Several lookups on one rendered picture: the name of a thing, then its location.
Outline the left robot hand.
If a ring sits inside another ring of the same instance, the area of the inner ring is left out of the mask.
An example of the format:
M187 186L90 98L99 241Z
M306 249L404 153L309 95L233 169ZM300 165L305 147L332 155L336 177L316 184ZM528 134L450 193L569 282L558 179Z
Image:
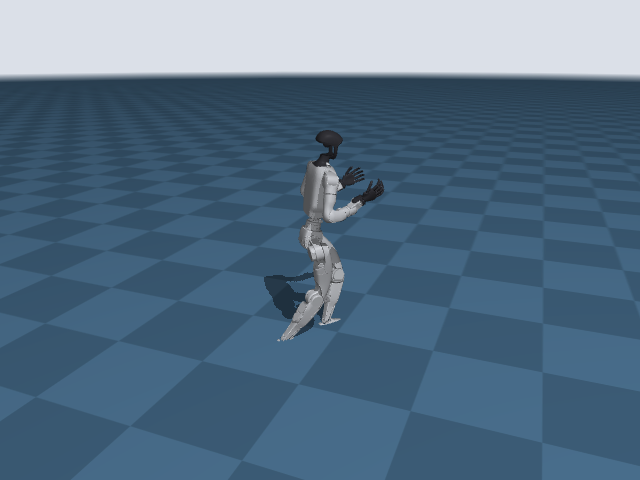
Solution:
M359 168L356 168L356 169L355 169L355 170L353 170L351 173L349 173L349 172L350 172L350 170L351 170L352 168L353 168L353 166L349 167L349 169L346 171L345 175L343 176L343 179L339 179L339 182L341 182L341 184L342 184L342 186L343 186L343 188L342 188L342 189L344 189L344 188L345 188L345 185L353 185L353 184L355 184L356 182L359 182L359 181L365 180L365 178L361 178L361 179L358 179L358 180L356 180L356 181L355 181L355 179L357 179L357 178L359 178L359 177L364 176L364 174L358 175L358 174L362 173L362 172L363 172L363 170L361 170L361 171L359 171L359 172L357 172L357 173L353 174L353 173L354 173L354 172L356 172L357 170L361 169L360 167L359 167ZM356 175L358 175L358 176L356 176ZM354 178L354 176L356 176L356 177ZM342 189L341 189L341 190L342 190ZM339 191L341 191L341 190L339 190ZM337 192L338 192L338 191L337 191Z

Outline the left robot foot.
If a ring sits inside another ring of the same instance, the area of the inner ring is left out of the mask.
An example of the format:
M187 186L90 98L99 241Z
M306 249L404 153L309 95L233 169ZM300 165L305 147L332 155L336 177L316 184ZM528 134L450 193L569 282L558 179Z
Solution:
M331 321L329 321L329 323L327 323L327 324L330 324L330 323L333 323L333 322L336 322L336 321L339 321L339 320L340 320L340 318L331 318ZM318 324L319 325L326 325L326 324L323 324L323 323L324 323L324 320L322 321L322 323L319 322ZM326 321L325 321L325 323L326 323Z

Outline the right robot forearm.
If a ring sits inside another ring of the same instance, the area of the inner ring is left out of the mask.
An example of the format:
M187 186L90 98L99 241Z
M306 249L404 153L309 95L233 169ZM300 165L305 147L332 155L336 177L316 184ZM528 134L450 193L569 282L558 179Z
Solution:
M355 198L355 197L354 197ZM347 206L342 208L338 208L335 211L331 211L329 214L329 219L332 222L340 222L345 220L347 217L351 215L355 215L357 210L361 208L363 203L358 201L356 203L352 203L352 200Z

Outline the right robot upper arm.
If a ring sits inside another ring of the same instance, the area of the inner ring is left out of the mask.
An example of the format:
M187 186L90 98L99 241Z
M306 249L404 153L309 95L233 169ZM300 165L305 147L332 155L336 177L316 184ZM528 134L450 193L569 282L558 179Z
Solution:
M323 220L326 223L335 223L330 221L329 214L331 211L335 211L333 208L336 203L339 177L333 172L325 171L322 178L322 185L324 187Z

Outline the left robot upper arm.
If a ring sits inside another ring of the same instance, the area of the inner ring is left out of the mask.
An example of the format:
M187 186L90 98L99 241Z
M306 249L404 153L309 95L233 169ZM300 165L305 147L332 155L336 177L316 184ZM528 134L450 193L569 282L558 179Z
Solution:
M312 162L312 161L309 161L309 162L307 163L307 168L308 168L308 165L309 165L311 162ZM307 173L307 170L306 170L306 173ZM303 179L303 182L302 182L301 188L300 188L300 192L301 192L301 194L302 194L302 196L303 196L303 197L304 197L304 188L305 188L306 173L305 173L305 176L304 176L304 179Z

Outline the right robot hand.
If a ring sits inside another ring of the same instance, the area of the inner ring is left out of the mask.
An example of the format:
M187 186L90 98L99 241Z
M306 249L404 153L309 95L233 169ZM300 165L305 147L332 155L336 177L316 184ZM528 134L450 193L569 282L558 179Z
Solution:
M384 192L383 182L380 181L380 179L378 178L377 184L373 188L371 188L372 183L373 183L373 181L370 182L370 184L369 184L369 186L367 188L367 191L365 191L362 196L358 195L355 198L353 198L352 199L352 203L356 203L358 201L361 201L363 203L363 205L365 205L365 203L367 201L372 201L372 200L376 199L377 197L379 197L380 195L382 195L383 192Z

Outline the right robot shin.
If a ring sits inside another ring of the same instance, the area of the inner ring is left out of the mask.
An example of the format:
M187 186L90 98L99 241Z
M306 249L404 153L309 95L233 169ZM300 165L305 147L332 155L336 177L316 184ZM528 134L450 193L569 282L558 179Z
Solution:
M290 337L292 338L293 336L295 336L300 328L304 327L310 322L310 320L321 309L323 304L323 297L319 294L314 295L310 299L309 303L305 301L301 302L296 310L296 313L293 315L290 325L281 336L281 339L284 337L282 341L287 341Z

